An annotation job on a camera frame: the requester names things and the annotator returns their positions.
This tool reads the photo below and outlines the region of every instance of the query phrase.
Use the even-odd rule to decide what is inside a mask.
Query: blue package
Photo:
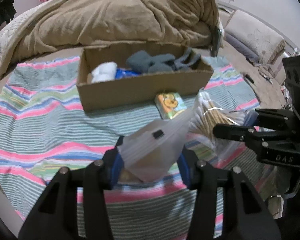
[[[115,79],[127,78],[127,77],[135,77],[139,76],[140,74],[133,72],[131,70],[126,70],[122,68],[117,69],[117,73],[115,74]]]

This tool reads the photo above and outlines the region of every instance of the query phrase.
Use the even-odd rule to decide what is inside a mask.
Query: cardboard box
[[[196,94],[213,74],[211,66],[201,60],[188,72],[143,74],[107,82],[90,83],[91,71],[98,65],[114,61],[119,68],[127,68],[126,59],[133,53],[145,50],[151,56],[171,53],[181,57],[186,47],[158,42],[118,42],[105,47],[88,47],[83,50],[78,69],[77,88],[83,109],[90,112],[127,104],[154,101],[156,94],[178,92],[181,96]]]

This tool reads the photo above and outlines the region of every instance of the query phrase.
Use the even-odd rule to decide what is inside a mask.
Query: white fabric
[[[105,62],[91,71],[93,76],[91,83],[105,82],[114,80],[117,73],[117,64],[115,62]]]

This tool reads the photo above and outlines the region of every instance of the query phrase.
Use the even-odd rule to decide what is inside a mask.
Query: gray pillow
[[[239,51],[242,55],[252,60],[253,62],[259,62],[259,57],[255,54],[251,49],[249,49],[246,45],[244,45],[241,41],[237,40],[234,36],[229,33],[225,33],[226,41],[229,42],[237,51]]]

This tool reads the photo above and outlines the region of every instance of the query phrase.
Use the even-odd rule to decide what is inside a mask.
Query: blue stripe
[[[66,154],[60,154],[60,155],[56,155],[56,156],[51,156],[51,157],[47,157],[42,159],[41,161],[44,160],[64,160],[66,161],[82,161],[82,160],[87,160],[87,161],[91,161],[93,162],[94,160],[97,159],[101,159],[103,157],[102,154],[88,154],[85,155],[86,153],[81,154],[80,152],[68,152]],[[27,162],[27,163],[23,163],[23,162],[18,162],[18,161],[10,161],[10,160],[6,160],[6,159],[1,159],[0,157],[0,164],[6,164],[8,166],[10,165],[15,165],[15,166],[20,166],[22,168],[31,168],[33,167],[35,164],[37,164],[38,160],[33,160],[32,162]]]
[[[209,82],[215,82],[215,81],[219,81],[219,80],[223,80],[223,81],[226,82],[226,81],[230,81],[230,80],[237,80],[239,78],[242,78],[242,76],[241,75],[237,75],[237,76],[230,77],[230,78],[217,76],[216,78],[210,78]]]
[[[259,103],[255,103],[255,104],[253,104],[252,106],[244,107],[243,110],[253,109],[253,108],[256,108],[256,107],[258,107],[258,106],[260,106],[260,104],[259,104]]]
[[[69,104],[72,104],[72,103],[81,103],[79,97],[72,98],[72,99],[70,99],[68,101],[61,101],[61,100],[55,99],[55,98],[48,98],[47,100],[43,101],[42,103],[34,105],[34,106],[31,106],[31,107],[26,108],[24,110],[18,110],[16,108],[14,108],[13,106],[11,106],[9,103],[4,102],[4,101],[0,101],[0,106],[7,108],[8,110],[10,110],[11,112],[13,112],[14,114],[22,114],[22,113],[28,112],[30,110],[42,109],[45,106],[49,106],[54,101],[58,101],[63,106],[66,106],[66,105],[69,105]]]

